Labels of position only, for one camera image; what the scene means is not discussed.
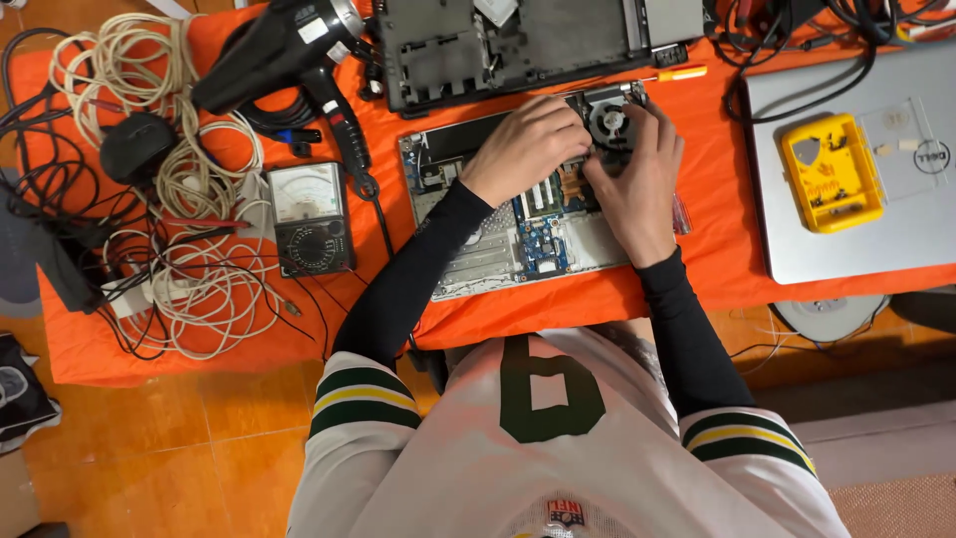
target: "green and yellow sleeve stripe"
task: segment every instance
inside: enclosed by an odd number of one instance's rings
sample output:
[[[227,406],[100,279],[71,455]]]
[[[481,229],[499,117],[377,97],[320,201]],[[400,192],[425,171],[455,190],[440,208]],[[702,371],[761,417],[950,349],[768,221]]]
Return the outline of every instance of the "green and yellow sleeve stripe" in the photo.
[[[687,428],[682,445],[700,461],[769,456],[789,461],[816,477],[814,463],[796,436],[761,415],[730,412],[705,416]]]
[[[391,373],[378,368],[337,370],[318,384],[309,438],[352,422],[389,422],[418,428],[422,423],[412,393]]]

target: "black hair dryer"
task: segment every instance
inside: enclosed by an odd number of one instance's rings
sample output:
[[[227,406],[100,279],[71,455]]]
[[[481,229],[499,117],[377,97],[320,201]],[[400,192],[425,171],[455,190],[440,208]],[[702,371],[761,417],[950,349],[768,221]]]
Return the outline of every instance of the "black hair dryer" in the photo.
[[[372,167],[352,106],[333,77],[349,54],[371,61],[351,0],[272,0],[235,46],[192,90],[200,108],[222,115],[278,88],[301,83],[329,121],[345,169],[361,183]]]

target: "right hand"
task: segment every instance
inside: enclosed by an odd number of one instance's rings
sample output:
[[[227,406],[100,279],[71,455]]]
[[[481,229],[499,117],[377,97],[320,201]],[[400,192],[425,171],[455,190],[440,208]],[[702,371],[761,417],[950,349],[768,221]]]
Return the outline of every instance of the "right hand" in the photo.
[[[461,182],[496,208],[590,146],[584,121],[565,100],[537,96],[498,125],[462,172]]]
[[[631,163],[620,177],[604,172],[593,155],[584,164],[584,175],[595,190],[614,236],[639,269],[674,254],[673,207],[677,172],[684,157],[684,139],[661,108],[624,105],[624,114],[637,129],[637,146]]]

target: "orange tablecloth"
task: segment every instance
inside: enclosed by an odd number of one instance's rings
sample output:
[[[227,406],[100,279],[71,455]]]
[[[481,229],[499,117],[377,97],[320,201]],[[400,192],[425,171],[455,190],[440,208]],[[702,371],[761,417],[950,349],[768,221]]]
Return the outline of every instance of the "orange tablecloth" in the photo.
[[[259,9],[261,7],[224,12],[200,18],[193,23],[189,39],[200,73],[209,69],[231,30],[255,16]],[[778,70],[856,54],[858,49],[841,50],[832,46],[810,53],[782,55],[771,62],[770,67]],[[784,300],[897,293],[956,280],[956,265],[946,265],[789,286],[773,282],[767,276],[761,253],[743,131],[730,122],[721,110],[720,98],[733,69],[719,61],[706,42],[694,46],[690,56],[692,63],[708,65],[709,74],[705,78],[651,82],[648,92],[671,115],[686,138],[687,150],[678,191],[690,212],[694,232],[681,237],[679,242],[684,248],[684,261],[690,280],[704,308],[723,309]],[[14,91],[19,101],[35,94],[42,87],[47,77],[49,57],[49,53],[34,53],[16,59],[13,65],[16,74]],[[415,229],[396,148],[398,138],[411,132],[510,110],[528,97],[511,96],[486,101],[407,122],[390,114],[383,101],[367,103],[356,97],[359,69],[359,64],[349,59],[339,68],[337,76],[368,138],[375,163],[372,173],[381,183],[381,202],[389,230],[398,247]],[[607,78],[605,82],[649,77],[651,74],[651,70],[639,70]],[[595,80],[577,82],[554,90],[597,83]],[[56,128],[58,132],[80,140],[72,119],[58,121]],[[332,140],[324,123],[320,128],[327,140]],[[271,141],[265,141],[265,145],[270,165],[294,164],[287,162],[290,156],[284,145]],[[225,140],[210,138],[206,146],[227,164],[234,161],[241,166],[248,156],[245,146],[240,149],[240,146]],[[34,148],[33,143],[30,143],[30,147],[36,151],[36,159],[39,160],[44,147],[37,145]],[[96,153],[88,146],[83,148],[87,157],[96,162]],[[316,160],[337,158],[337,150],[330,144],[315,146],[315,150]],[[110,183],[103,177],[104,183]],[[352,193],[349,193],[348,204],[358,273],[370,280],[386,262],[375,212],[371,205],[363,203]],[[267,242],[267,245],[264,254],[274,255],[274,244]],[[272,272],[268,281],[302,309],[303,317],[293,319],[293,322],[312,333],[318,345],[289,327],[277,324],[266,333],[250,338],[236,349],[208,361],[191,361],[178,353],[169,352],[158,360],[143,362],[120,350],[109,327],[99,316],[67,312],[52,287],[41,278],[54,379],[58,383],[131,386],[160,374],[189,370],[268,370],[318,358],[324,334],[311,301],[294,282],[280,279],[277,272]],[[323,277],[321,281],[346,307],[356,300],[364,287],[350,274]],[[304,283],[322,306],[329,324],[331,345],[345,312],[313,282],[304,280]],[[455,347],[488,337],[643,315],[646,315],[646,306],[641,300],[640,283],[630,268],[621,267],[477,297],[432,303],[422,316],[415,337],[422,348]],[[207,350],[203,349],[206,335],[202,330],[197,329],[186,335],[190,346],[197,350]]]

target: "white jersey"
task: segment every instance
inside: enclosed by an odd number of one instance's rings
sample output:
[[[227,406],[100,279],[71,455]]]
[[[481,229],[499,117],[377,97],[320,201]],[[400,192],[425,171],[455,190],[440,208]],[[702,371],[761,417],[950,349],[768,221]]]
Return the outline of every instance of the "white jersey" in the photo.
[[[390,370],[329,359],[288,536],[386,535],[849,537],[779,415],[678,423],[663,388],[585,328],[482,344],[424,421]]]

